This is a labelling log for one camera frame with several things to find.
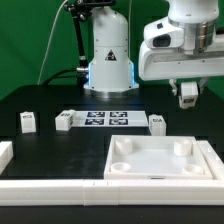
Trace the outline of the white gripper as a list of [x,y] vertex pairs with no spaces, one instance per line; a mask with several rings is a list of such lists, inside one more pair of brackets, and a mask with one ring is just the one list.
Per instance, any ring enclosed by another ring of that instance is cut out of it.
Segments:
[[141,44],[138,74],[143,81],[168,80],[174,96],[179,96],[177,79],[198,78],[200,93],[212,76],[224,75],[224,50],[209,49],[196,55],[179,53],[176,49],[150,49]]

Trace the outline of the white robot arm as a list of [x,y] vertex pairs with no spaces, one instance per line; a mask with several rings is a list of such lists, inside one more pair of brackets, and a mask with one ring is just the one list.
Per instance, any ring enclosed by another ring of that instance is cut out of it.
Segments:
[[224,75],[224,34],[216,29],[219,0],[165,1],[165,16],[136,27],[136,66],[127,53],[126,19],[107,3],[93,7],[94,57],[84,85],[87,93],[108,97],[134,91],[135,77],[161,81]]

